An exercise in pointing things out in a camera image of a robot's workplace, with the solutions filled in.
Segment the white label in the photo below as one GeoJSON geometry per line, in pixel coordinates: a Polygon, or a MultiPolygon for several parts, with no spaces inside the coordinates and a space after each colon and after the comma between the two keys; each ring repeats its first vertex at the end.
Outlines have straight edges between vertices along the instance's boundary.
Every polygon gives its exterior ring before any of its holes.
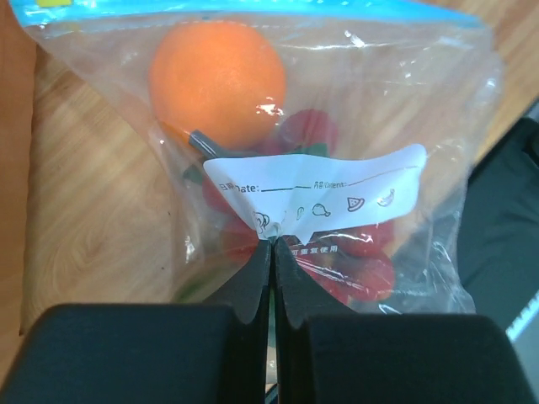
{"type": "Polygon", "coordinates": [[[223,197],[259,238],[344,229],[406,215],[417,203],[427,161],[412,145],[371,160],[289,154],[218,158],[204,169],[223,197]]]}

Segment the ziplock bag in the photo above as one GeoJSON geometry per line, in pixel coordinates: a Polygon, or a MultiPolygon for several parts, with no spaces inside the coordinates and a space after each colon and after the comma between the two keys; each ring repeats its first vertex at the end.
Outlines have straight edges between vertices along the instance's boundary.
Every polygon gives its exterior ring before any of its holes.
{"type": "Polygon", "coordinates": [[[204,299],[285,237],[359,312],[473,312],[456,234],[501,71],[477,19],[397,0],[38,3],[12,0],[20,23],[173,185],[160,300],[204,299]]]}

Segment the orange fruit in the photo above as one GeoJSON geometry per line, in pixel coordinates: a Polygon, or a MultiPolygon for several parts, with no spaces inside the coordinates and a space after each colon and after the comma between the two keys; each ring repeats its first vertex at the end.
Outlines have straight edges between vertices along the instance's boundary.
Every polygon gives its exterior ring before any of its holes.
{"type": "Polygon", "coordinates": [[[286,93],[273,46],[232,21],[177,25],[157,48],[149,82],[154,113],[172,137],[187,142],[200,130],[233,150],[271,134],[286,93]]]}

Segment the transparent plastic bag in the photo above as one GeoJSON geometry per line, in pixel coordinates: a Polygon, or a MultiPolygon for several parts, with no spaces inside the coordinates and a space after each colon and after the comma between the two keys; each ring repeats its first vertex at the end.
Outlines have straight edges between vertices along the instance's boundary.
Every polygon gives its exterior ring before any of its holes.
{"type": "Polygon", "coordinates": [[[174,279],[154,300],[203,300],[259,238],[284,236],[299,265],[359,312],[474,311],[456,235],[501,76],[492,33],[475,18],[398,0],[12,5],[168,174],[174,279]],[[421,153],[424,164],[403,166],[421,153]],[[229,158],[210,169],[210,157],[229,158]],[[361,193],[339,175],[355,176],[361,193]],[[260,189],[277,178],[308,186],[260,189]],[[283,196],[264,199],[265,190],[283,196]],[[343,192],[342,211],[325,205],[343,192]],[[377,213],[387,207],[394,213],[377,213]]]}

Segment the wooden table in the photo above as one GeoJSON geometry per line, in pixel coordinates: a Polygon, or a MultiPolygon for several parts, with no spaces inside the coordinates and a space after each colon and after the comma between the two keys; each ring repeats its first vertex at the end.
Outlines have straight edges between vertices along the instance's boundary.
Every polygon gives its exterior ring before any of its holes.
{"type": "MultiPolygon", "coordinates": [[[[475,13],[495,27],[504,96],[481,158],[539,94],[539,3],[430,3],[475,13]]],[[[33,297],[25,299],[23,328],[63,301],[161,300],[174,277],[168,180],[140,136],[43,51],[31,161],[24,290],[33,297]]]]}

